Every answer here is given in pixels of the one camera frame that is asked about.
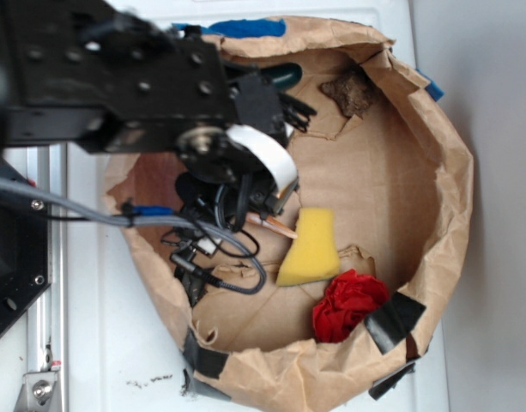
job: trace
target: cable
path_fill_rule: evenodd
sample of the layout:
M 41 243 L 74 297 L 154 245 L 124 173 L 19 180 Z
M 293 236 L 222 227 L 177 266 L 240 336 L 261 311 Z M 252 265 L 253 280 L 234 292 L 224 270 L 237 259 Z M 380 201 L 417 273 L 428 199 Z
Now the cable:
M 253 175 L 246 173 L 242 176 L 242 181 L 239 185 L 238 202 L 236 204 L 236 221 L 232 226 L 233 232 L 239 232 L 245 224 L 245 217 L 249 208 L 249 195 L 251 185 L 253 184 Z
M 2 178 L 0 178 L 0 191 L 7 191 L 9 193 L 14 193 L 16 195 L 42 200 L 47 203 L 54 203 L 65 209 L 72 210 L 76 212 L 79 216 L 83 216 L 84 218 L 90 221 L 97 221 L 99 223 L 104 223 L 110 226 L 130 227 L 131 223 L 133 223 L 134 226 L 138 226 L 138 227 L 173 226 L 173 227 L 183 227 L 187 229 L 196 229 L 196 225 L 194 225 L 192 222 L 188 221 L 182 216 L 176 216 L 176 215 L 129 216 L 129 217 L 122 216 L 122 215 L 117 215 L 117 216 L 103 215 L 97 212 L 96 210 L 87 208 L 79 203 L 73 202 L 64 197 L 60 197 L 50 192 L 36 189 L 30 185 L 24 185 L 22 183 L 13 182 L 13 181 L 9 182 L 7 179 L 2 179 Z M 225 240 L 226 242 L 230 243 L 233 247 L 235 247 L 242 253 L 246 255 L 251 253 L 250 250 L 242 242 L 240 242 L 234 237 L 232 232 L 226 229 L 215 227 L 204 221 L 199 221 L 197 224 L 200 227 L 202 227 L 211 236 Z M 236 285 L 232 285 L 227 282 L 222 282 L 221 287 L 227 288 L 229 290 L 232 290 L 234 292 L 239 292 L 242 294 L 255 294 L 259 290 L 261 290 L 264 283 L 266 282 L 266 272 L 264 271 L 264 268 L 261 265 L 261 263 L 255 257 L 250 257 L 249 260 L 253 264 L 253 267 L 259 272 L 259 282 L 255 287 L 251 289 L 245 289 L 245 288 L 241 288 Z
M 225 206 L 224 206 L 224 199 L 227 196 L 228 193 L 228 186 L 221 185 L 219 186 L 219 190 L 217 191 L 217 194 L 215 195 L 215 222 L 217 223 L 217 226 L 221 229 L 224 229 L 227 227 L 227 220 L 225 217 Z
M 226 256 L 228 256 L 230 258 L 250 259 L 250 258 L 254 258 L 261 251 L 261 245 L 259 244 L 259 242 L 257 242 L 257 240 L 250 233 L 246 232 L 245 230 L 240 230 L 239 232 L 242 233 L 247 239 L 249 239 L 251 241 L 251 243 L 253 243 L 253 245 L 255 246 L 255 251 L 250 251 L 247 254 L 241 254 L 241 255 L 238 254 L 238 253 L 232 253 L 230 251 L 227 251 L 217 241 L 215 241 L 215 239 L 213 239 L 213 237 L 209 233 L 207 233 L 205 231 L 205 229 L 203 229 L 203 227 L 201 225 L 199 225 L 199 223 L 198 223 L 199 220 L 196 219 L 194 216 L 189 215 L 188 213 L 182 213 L 180 216 L 183 216 L 185 219 L 190 221 L 196 227 L 197 230 L 199 230 L 200 232 L 203 233 L 203 235 L 215 246 L 215 248 L 218 251 L 220 251 L 221 253 L 223 253 L 224 255 L 226 255 Z M 171 232 L 172 231 L 167 232 L 161 237 L 161 242 L 162 243 L 167 242 L 166 244 L 171 245 L 171 242 L 168 242 L 168 241 L 166 241 L 164 239 L 166 236 L 171 234 Z

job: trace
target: paper bag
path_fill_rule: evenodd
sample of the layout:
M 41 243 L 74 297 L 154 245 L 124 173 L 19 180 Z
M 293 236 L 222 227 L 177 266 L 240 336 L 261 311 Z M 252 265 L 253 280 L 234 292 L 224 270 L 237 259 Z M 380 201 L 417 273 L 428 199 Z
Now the paper bag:
M 318 343 L 311 309 L 329 283 L 275 285 L 287 239 L 247 227 L 261 244 L 259 259 L 269 273 L 263 290 L 245 296 L 209 288 L 192 309 L 173 277 L 171 250 L 160 243 L 168 228 L 131 228 L 124 236 L 198 388 L 265 411 L 319 412 L 427 351 L 463 266 L 473 159 L 425 91 L 428 81 L 394 57 L 392 40 L 345 21 L 285 22 L 280 38 L 209 40 L 237 62 L 302 66 L 303 79 L 289 93 L 318 115 L 307 133 L 295 132 L 288 147 L 301 188 L 280 219 L 293 228 L 299 207 L 332 208 L 342 268 L 386 282 L 390 302 L 346 341 Z M 355 105 L 356 114 L 345 116 L 341 99 L 330 98 L 322 85 L 350 71 L 359 76 L 360 68 L 371 93 Z M 106 201 L 114 212 L 129 197 L 178 209 L 173 181 L 182 170 L 174 154 L 116 156 L 107 171 Z M 250 286 L 257 280 L 254 269 L 238 259 L 198 261 L 215 262 L 215 274 L 229 282 Z

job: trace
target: screw hole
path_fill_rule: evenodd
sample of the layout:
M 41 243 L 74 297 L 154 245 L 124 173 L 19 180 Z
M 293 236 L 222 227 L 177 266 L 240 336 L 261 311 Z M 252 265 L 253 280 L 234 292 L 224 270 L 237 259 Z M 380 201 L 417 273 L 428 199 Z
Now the screw hole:
M 100 43 L 97 43 L 96 41 L 90 41 L 85 45 L 85 48 L 90 52 L 100 52 Z
M 16 307 L 16 303 L 14 300 L 12 300 L 11 298 L 5 298 L 5 300 L 3 301 L 5 303 L 5 305 L 7 305 L 7 307 L 11 310 L 11 311 L 16 311 L 17 307 Z

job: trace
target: gray cable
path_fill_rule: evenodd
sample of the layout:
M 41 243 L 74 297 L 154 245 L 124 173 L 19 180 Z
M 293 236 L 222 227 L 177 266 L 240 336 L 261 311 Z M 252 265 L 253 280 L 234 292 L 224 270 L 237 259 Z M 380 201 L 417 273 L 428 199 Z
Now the gray cable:
M 47 203 L 57 204 L 65 209 L 71 210 L 80 216 L 83 216 L 90 221 L 97 221 L 106 225 L 118 226 L 118 227 L 129 227 L 131 226 L 131 218 L 127 216 L 111 216 L 103 215 L 96 210 L 82 206 L 79 203 L 73 202 L 64 197 L 60 197 L 48 191 L 42 191 L 30 185 L 23 183 L 9 181 L 8 179 L 0 178 L 0 191 L 7 191 L 16 195 L 30 197 L 32 199 L 42 200 Z M 133 218 L 133 226 L 146 227 L 146 226 L 172 226 L 172 227 L 183 227 L 188 229 L 196 229 L 196 226 L 191 222 L 187 221 L 184 217 L 169 215 L 169 216 L 136 216 Z M 224 228 L 218 228 L 209 223 L 199 221 L 200 226 L 212 236 L 225 240 L 226 242 L 233 245 L 242 253 L 248 255 L 250 250 L 239 240 L 237 240 L 233 233 Z M 223 288 L 231 289 L 235 292 L 242 294 L 255 294 L 263 287 L 266 282 L 266 272 L 261 263 L 255 257 L 250 257 L 249 260 L 253 264 L 253 267 L 259 272 L 259 282 L 251 289 L 241 288 L 231 283 L 222 282 Z

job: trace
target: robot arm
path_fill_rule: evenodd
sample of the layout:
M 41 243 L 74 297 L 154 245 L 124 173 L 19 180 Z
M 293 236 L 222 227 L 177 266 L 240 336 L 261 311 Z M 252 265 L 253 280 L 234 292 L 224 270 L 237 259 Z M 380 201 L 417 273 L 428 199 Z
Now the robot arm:
M 286 172 L 283 187 L 261 157 L 287 146 L 286 123 L 305 130 L 314 114 L 279 89 L 300 76 L 294 64 L 224 61 L 196 27 L 162 31 L 101 0 L 0 0 L 0 153 L 56 142 L 89 153 L 174 151 L 211 185 L 237 190 L 250 174 L 251 207 L 276 215 L 296 176 Z M 261 132 L 267 148 L 230 136 L 235 124 Z

